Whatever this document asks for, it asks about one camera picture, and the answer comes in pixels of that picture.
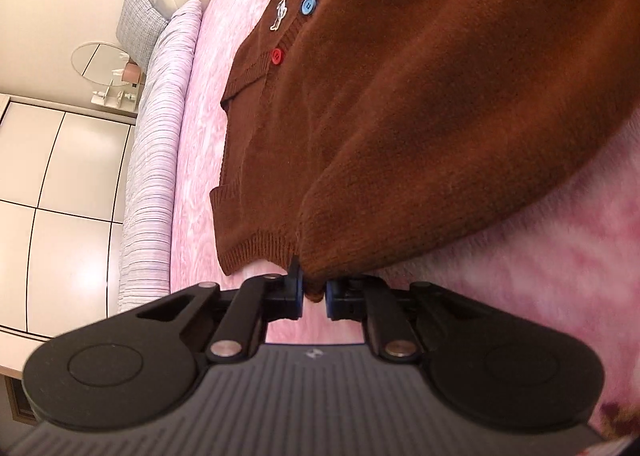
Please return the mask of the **maroon knitted cardigan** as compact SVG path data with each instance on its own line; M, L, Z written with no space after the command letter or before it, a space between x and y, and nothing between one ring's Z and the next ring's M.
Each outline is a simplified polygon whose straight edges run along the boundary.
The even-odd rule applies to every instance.
M478 233L639 102L639 0L270 0L235 54L210 194L226 274L305 290Z

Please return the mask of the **striped lilac rolled duvet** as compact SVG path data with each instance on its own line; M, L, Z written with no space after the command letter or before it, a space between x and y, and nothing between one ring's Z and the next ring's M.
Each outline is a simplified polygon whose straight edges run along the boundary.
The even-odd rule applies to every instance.
M170 292L178 147L202 15L199 0L178 8L151 55L127 170L119 313Z

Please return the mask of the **pink rose bed blanket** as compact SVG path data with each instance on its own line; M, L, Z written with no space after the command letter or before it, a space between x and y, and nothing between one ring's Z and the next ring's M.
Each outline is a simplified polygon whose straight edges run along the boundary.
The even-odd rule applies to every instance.
M213 280L232 289L269 273L259 261L228 276L217 261L210 191L217 185L227 118L220 98L232 59L270 0L210 0L204 12L177 163L172 290ZM639 122L631 119L567 187L469 240L386 268L402 287L438 283L584 340L605 386L594 428L608 438L639 430Z

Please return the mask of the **white wardrobe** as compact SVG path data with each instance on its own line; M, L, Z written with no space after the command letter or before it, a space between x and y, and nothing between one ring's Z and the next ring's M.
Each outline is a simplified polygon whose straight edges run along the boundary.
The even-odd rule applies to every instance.
M117 311L134 119L1 97L1 372Z

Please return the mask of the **oval vanity mirror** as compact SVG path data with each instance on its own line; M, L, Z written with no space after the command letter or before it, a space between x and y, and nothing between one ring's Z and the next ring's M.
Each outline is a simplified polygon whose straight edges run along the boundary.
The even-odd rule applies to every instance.
M94 84L136 85L142 79L141 68L124 50L112 44L82 44L72 52L70 61L80 76Z

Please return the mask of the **grey checked pillow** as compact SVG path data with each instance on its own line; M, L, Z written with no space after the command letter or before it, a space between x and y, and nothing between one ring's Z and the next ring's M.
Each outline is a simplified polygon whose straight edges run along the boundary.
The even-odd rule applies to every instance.
M152 52L168 20L155 8L153 0L124 0L116 28L122 49L143 72L148 70Z

